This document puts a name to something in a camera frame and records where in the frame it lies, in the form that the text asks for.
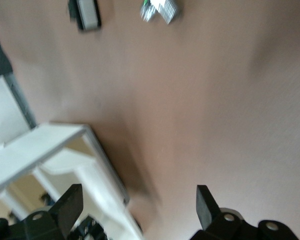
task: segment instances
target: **brown surface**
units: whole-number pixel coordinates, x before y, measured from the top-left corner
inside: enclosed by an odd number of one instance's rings
[[[66,0],[0,0],[38,122],[93,127],[149,240],[199,228],[196,184],[300,237],[300,1],[183,1],[169,26],[141,0],[98,2],[102,30],[80,34]]]

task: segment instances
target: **beige wall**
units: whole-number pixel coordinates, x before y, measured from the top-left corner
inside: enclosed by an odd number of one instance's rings
[[[80,34],[66,0],[0,0],[36,119],[93,126],[149,240],[200,227],[197,184],[300,237],[300,1],[183,1],[169,26],[98,2],[102,30]]]

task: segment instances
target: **screw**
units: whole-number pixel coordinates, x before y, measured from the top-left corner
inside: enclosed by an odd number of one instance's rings
[[[38,220],[42,217],[42,213],[38,213],[32,217],[32,220]]]
[[[267,222],[266,224],[266,227],[272,231],[278,231],[279,227],[277,224],[273,223],[273,222]]]
[[[224,215],[224,219],[229,222],[233,222],[235,220],[235,217],[232,216],[231,214],[226,214],[226,215]]]

